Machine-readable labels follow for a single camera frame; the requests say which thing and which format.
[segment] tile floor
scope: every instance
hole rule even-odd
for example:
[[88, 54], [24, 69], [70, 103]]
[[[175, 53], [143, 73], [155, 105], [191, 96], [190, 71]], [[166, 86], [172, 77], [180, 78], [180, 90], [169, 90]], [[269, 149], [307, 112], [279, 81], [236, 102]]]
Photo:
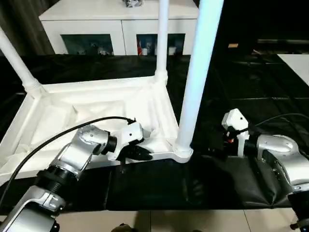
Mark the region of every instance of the tile floor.
[[121, 223], [139, 232], [292, 232], [289, 225], [295, 221], [292, 209], [101, 211], [57, 218], [61, 232], [110, 232]]

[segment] cable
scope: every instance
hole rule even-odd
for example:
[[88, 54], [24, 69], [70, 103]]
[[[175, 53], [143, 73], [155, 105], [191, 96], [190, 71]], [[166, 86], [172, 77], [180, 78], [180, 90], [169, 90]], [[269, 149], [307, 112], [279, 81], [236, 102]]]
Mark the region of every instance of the cable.
[[[264, 121], [261, 121], [261, 122], [255, 124], [255, 126], [258, 127], [258, 126], [260, 126], [260, 125], [262, 125], [264, 123], [267, 123], [269, 121], [272, 121], [272, 120], [274, 120], [276, 118], [285, 117], [285, 116], [301, 116], [301, 117], [309, 120], [309, 116], [301, 114], [301, 113], [286, 113], [286, 114], [281, 114], [281, 115], [277, 115], [277, 116], [273, 116], [273, 117], [270, 117], [268, 119], [265, 119]], [[242, 130], [237, 130], [235, 135], [241, 134], [241, 133], [243, 133], [245, 131], [248, 131], [248, 130], [249, 130], [249, 127], [245, 128], [245, 129], [242, 129]]]
[[126, 120], [129, 124], [135, 122], [134, 120], [127, 118], [127, 117], [120, 117], [120, 116], [111, 116], [111, 117], [101, 117], [101, 118], [97, 118], [85, 123], [82, 123], [80, 125], [77, 125], [75, 127], [72, 127], [70, 129], [67, 129], [57, 135], [55, 135], [54, 137], [50, 138], [49, 140], [45, 141], [44, 143], [42, 143], [41, 145], [39, 145], [38, 147], [36, 147], [35, 149], [33, 149], [33, 151], [31, 151], [22, 161], [21, 163], [17, 166], [17, 168], [14, 170], [13, 174], [11, 175], [11, 178], [9, 179], [7, 186], [5, 188], [5, 190], [3, 191], [3, 195], [1, 196], [0, 199], [0, 208], [2, 207], [3, 204], [3, 200], [5, 198], [5, 195], [7, 194], [9, 187], [12, 183], [12, 181], [16, 178], [17, 174], [19, 173], [19, 171], [22, 169], [22, 167], [25, 165], [25, 163], [35, 154], [37, 153], [39, 150], [41, 150], [43, 147], [45, 147], [46, 145], [48, 145], [49, 143], [51, 143], [52, 141], [58, 139], [59, 137], [73, 131], [76, 129], [79, 129], [81, 127], [87, 126], [89, 124], [95, 123], [95, 122], [99, 122], [99, 121], [104, 121], [104, 120], [108, 120], [108, 119], [121, 119], [121, 120]]

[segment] black table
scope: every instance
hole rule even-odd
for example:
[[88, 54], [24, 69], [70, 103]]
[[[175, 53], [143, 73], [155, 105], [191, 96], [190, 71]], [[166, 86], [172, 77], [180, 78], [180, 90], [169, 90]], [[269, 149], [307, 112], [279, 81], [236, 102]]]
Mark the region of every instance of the black table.
[[[155, 57], [54, 55], [24, 58], [43, 84], [153, 75]], [[189, 57], [168, 58], [168, 92], [180, 118]], [[0, 137], [10, 125], [25, 92], [5, 58], [0, 58], [6, 92], [0, 105]], [[194, 154], [186, 164], [159, 160], [87, 170], [67, 211], [153, 209], [252, 209], [287, 207], [285, 183], [255, 158], [217, 158], [208, 147], [221, 144], [225, 112], [239, 108], [256, 123], [271, 116], [309, 114], [309, 87], [277, 56], [213, 58], [192, 141]], [[299, 117], [275, 120], [261, 131], [284, 134], [306, 150], [309, 122]], [[17, 203], [34, 178], [16, 180], [2, 213]]]

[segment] red object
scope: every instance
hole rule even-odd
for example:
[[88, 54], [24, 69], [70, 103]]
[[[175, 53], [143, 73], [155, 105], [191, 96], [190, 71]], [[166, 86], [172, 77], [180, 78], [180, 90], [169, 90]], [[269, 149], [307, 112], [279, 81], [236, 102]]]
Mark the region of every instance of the red object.
[[140, 41], [137, 39], [137, 55], [141, 56], [141, 47], [140, 47]]

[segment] cabinet door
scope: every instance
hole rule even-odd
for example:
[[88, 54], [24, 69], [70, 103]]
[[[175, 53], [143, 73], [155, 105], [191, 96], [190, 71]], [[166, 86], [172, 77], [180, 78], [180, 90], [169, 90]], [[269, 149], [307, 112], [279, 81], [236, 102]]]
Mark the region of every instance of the cabinet door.
[[[170, 19], [168, 54], [191, 54], [196, 19]], [[122, 21], [127, 55], [156, 55], [158, 20]]]
[[125, 55], [120, 20], [42, 21], [56, 54]]

